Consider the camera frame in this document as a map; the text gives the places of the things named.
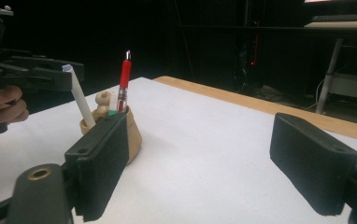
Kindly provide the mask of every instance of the white pen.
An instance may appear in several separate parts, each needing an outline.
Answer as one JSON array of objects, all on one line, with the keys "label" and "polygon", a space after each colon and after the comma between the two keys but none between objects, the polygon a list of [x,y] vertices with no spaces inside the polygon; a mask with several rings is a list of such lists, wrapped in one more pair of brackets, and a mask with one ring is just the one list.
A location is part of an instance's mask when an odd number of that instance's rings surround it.
[{"label": "white pen", "polygon": [[82,114],[86,126],[92,128],[96,123],[94,122],[91,109],[89,108],[88,103],[86,102],[85,95],[83,94],[82,88],[79,85],[79,80],[77,78],[73,66],[71,66],[71,64],[66,64],[63,65],[62,68],[64,72],[71,73],[72,85],[73,85],[71,92],[73,93],[74,99],[77,102],[79,111]]}]

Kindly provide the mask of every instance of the pen holder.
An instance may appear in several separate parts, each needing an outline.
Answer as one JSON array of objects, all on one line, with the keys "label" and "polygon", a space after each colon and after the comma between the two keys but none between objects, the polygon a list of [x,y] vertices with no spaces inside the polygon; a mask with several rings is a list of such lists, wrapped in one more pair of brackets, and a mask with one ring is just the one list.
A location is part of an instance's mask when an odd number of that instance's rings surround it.
[{"label": "pen holder", "polygon": [[[96,110],[92,111],[92,116],[94,121],[97,123],[102,118],[105,118],[108,114],[108,103],[109,103],[110,93],[108,91],[99,92],[96,95],[96,102],[99,104]],[[138,130],[137,124],[135,122],[135,117],[132,113],[130,106],[126,107],[126,121],[127,121],[127,131],[128,131],[128,143],[129,143],[129,160],[126,165],[129,165],[132,160],[138,154],[141,149],[141,143],[143,141],[141,133]],[[79,123],[80,130],[82,134],[87,133],[90,128],[86,126],[84,120]]]}]

